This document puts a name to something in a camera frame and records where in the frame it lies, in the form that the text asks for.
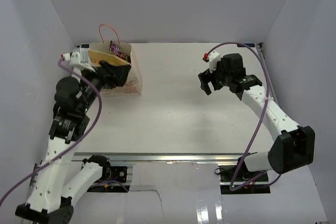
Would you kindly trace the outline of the brown M&M's packet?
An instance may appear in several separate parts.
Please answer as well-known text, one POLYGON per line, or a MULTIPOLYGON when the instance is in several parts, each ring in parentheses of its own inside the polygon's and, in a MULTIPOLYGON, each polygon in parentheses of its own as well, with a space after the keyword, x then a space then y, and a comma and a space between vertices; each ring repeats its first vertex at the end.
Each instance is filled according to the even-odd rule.
POLYGON ((125 54, 122 49, 116 44, 114 43, 112 40, 110 41, 110 45, 109 45, 109 50, 115 54, 117 57, 128 61, 129 60, 129 56, 127 54, 125 54))

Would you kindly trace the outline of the tan popcorn chips bag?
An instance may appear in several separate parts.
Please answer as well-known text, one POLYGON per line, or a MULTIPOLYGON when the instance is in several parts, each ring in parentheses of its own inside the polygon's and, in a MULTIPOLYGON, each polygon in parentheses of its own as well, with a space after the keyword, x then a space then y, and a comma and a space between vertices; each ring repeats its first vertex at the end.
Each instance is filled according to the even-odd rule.
POLYGON ((114 54, 105 54, 103 52, 89 50, 88 55, 91 61, 91 65, 94 67, 99 67, 100 61, 106 61, 108 64, 113 66, 131 65, 131 63, 123 60, 122 58, 114 54))

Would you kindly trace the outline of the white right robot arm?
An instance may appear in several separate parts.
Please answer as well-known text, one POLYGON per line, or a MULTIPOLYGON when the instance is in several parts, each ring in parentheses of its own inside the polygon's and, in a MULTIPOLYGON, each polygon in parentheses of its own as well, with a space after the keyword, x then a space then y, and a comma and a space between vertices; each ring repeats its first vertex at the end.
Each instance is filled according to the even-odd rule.
POLYGON ((247 75, 240 54, 205 54, 209 68, 198 75, 207 95, 223 87, 244 102, 263 122, 274 143, 267 152, 247 154, 237 168, 238 177, 247 182, 256 172, 273 170, 284 174, 313 162, 315 132, 291 119, 271 98, 254 75, 247 75))

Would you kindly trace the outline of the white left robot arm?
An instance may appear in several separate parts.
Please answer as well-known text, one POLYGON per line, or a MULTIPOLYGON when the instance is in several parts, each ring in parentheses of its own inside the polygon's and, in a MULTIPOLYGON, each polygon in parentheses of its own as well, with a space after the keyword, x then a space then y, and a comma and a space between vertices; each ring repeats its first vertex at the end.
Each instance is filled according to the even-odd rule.
POLYGON ((27 201, 17 206, 16 216, 35 223, 69 223, 75 204, 91 186, 118 180, 119 174, 107 157, 92 155, 83 160, 80 172, 65 183, 79 143, 98 121, 90 122, 89 108, 95 100, 101 101, 102 89, 124 86, 131 69, 130 65, 113 66, 106 61, 99 64, 56 84, 45 158, 37 168, 34 189, 27 201))

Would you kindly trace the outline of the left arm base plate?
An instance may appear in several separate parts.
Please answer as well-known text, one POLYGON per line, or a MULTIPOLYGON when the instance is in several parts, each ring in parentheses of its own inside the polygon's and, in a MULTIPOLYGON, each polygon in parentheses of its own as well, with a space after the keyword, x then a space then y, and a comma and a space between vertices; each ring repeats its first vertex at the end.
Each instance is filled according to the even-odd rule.
POLYGON ((102 182, 105 188, 114 185, 124 186, 127 182, 128 168, 126 166, 109 166, 102 171, 102 182))

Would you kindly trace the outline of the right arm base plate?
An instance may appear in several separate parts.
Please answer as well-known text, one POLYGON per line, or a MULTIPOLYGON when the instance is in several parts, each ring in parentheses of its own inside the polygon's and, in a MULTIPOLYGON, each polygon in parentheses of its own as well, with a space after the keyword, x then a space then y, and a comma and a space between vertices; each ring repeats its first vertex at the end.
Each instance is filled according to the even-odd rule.
MULTIPOLYGON (((230 182, 232 181, 235 170, 236 170, 236 165, 223 165, 223 166, 217 167, 215 169, 214 173, 219 176, 219 180, 223 185, 228 186, 228 185, 230 185, 230 182)), ((242 172, 242 171, 239 171, 233 185, 238 186, 240 184, 243 184, 244 182, 254 178, 259 173, 260 172, 242 172)), ((252 186, 254 184, 266 185, 266 184, 268 184, 268 182, 269 182, 268 175, 263 174, 262 176, 258 177, 257 179, 253 180, 252 182, 250 182, 249 186, 252 186)))

